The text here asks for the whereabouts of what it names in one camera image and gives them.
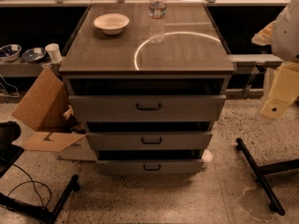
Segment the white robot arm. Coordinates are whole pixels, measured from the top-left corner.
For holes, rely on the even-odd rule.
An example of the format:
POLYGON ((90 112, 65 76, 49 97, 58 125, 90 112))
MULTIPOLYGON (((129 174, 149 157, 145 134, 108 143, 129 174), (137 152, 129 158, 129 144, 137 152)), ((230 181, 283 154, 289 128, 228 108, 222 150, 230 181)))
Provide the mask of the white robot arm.
POLYGON ((270 45, 272 54, 282 60, 258 109, 261 118, 278 119, 299 97, 299 0, 291 0, 251 42, 270 45))

